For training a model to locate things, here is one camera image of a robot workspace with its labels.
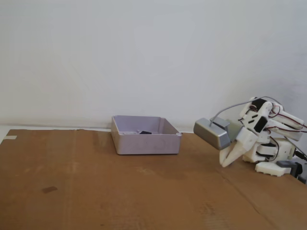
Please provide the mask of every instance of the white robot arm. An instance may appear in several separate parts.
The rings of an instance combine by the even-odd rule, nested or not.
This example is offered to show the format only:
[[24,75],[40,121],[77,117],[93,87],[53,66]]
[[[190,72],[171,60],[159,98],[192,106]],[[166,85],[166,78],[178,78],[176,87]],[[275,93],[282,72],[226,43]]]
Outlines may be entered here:
[[220,151],[220,164],[228,166],[240,156],[244,161],[258,162],[256,171],[281,176],[290,173],[291,168],[284,161],[292,158],[295,146],[285,138],[270,136],[271,132],[299,141],[304,121],[288,114],[277,102],[255,97],[250,99],[240,113],[243,127],[235,144]]

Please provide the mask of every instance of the cardboard surface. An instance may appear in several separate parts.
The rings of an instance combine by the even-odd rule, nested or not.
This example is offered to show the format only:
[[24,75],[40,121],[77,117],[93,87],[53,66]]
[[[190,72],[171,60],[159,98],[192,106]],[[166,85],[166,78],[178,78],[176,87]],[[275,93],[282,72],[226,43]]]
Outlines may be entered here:
[[120,156],[111,134],[11,130],[0,145],[1,230],[307,228],[307,187],[256,173],[183,134],[178,155]]

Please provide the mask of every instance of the open box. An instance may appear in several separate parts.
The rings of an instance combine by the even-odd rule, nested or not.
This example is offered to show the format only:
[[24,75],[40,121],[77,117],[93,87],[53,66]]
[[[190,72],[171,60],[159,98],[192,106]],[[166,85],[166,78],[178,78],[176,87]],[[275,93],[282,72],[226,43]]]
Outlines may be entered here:
[[165,118],[156,116],[113,116],[111,134],[120,155],[178,154],[182,136]]

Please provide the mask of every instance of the white tape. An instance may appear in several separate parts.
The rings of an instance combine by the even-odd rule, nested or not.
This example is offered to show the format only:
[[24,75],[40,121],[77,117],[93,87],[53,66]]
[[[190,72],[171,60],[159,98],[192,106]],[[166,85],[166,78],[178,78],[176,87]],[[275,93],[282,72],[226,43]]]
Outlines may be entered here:
[[17,138],[17,136],[6,136],[3,139],[4,140],[15,140]]

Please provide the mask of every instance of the black component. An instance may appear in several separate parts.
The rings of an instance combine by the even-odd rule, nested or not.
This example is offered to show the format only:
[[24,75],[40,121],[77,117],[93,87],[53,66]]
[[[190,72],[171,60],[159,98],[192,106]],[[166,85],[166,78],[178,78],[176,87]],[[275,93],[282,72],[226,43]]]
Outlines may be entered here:
[[266,146],[266,147],[276,147],[276,145],[274,145],[273,143],[267,143],[267,144],[261,144],[262,146]]
[[272,155],[261,154],[261,153],[258,153],[257,151],[256,151],[256,154],[260,157],[273,157]]
[[306,184],[306,181],[307,181],[307,180],[306,180],[304,177],[298,176],[297,179],[298,179],[300,182],[302,182],[303,184]]
[[151,132],[142,131],[140,134],[151,134]]
[[295,164],[297,164],[297,168],[296,168],[296,172],[295,172],[295,176],[294,177],[297,178],[297,176],[299,174],[302,174],[303,166],[300,163],[298,163],[298,162],[295,162]]
[[267,101],[264,99],[259,98],[258,100],[253,101],[251,104],[257,107],[257,110],[260,110],[262,105],[266,103]]
[[300,163],[292,161],[277,161],[276,164],[281,168],[291,168],[290,174],[297,178],[303,172],[303,167]]
[[300,159],[303,159],[303,160],[306,160],[306,161],[307,161],[307,157],[306,157],[303,153],[301,153],[301,152],[299,152],[299,151],[297,151],[297,150],[294,151],[294,155],[296,155],[296,156],[299,157]]
[[260,133],[267,123],[268,123],[268,120],[264,116],[262,116],[257,122],[257,124],[255,125],[254,130],[257,133]]
[[289,128],[292,128],[292,129],[296,129],[296,128],[293,128],[292,126],[289,126],[289,125],[287,125],[287,124],[284,124],[285,126],[288,126]]

